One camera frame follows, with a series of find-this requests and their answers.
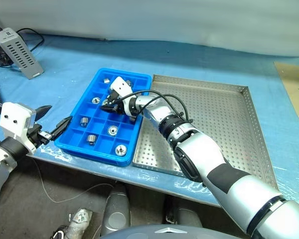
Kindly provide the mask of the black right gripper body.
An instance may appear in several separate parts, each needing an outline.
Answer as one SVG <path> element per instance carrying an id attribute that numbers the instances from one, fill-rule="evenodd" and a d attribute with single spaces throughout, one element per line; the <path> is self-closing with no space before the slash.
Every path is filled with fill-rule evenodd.
<path id="1" fill-rule="evenodd" d="M 118 106 L 119 107 L 119 112 L 118 114 L 124 114 L 125 113 L 125 109 L 124 109 L 124 103 L 123 101 L 120 99 L 120 96 L 117 92 L 111 92 L 110 96 L 113 99 L 113 103 L 110 106 Z"/>

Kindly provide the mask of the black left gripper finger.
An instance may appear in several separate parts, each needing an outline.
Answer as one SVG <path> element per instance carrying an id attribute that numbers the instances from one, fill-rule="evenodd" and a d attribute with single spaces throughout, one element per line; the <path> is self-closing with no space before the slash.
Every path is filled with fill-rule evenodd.
<path id="1" fill-rule="evenodd" d="M 67 129 L 67 127 L 71 123 L 72 119 L 73 119 L 72 116 L 68 116 L 68 117 L 62 119 L 56 125 L 55 129 L 50 132 L 51 140 L 56 140 Z"/>
<path id="2" fill-rule="evenodd" d="M 36 112 L 35 121 L 38 121 L 39 119 L 44 117 L 51 108 L 52 108 L 52 105 L 45 105 L 45 106 L 38 107 L 35 110 L 35 112 Z"/>

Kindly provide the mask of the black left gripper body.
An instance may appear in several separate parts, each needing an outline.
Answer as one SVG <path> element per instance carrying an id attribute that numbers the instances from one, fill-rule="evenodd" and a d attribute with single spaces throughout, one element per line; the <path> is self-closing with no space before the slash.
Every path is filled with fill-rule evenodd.
<path id="1" fill-rule="evenodd" d="M 27 130 L 27 137 L 35 147 L 40 147 L 42 144 L 47 145 L 52 140 L 52 135 L 41 129 L 42 126 L 35 123 L 32 128 Z"/>

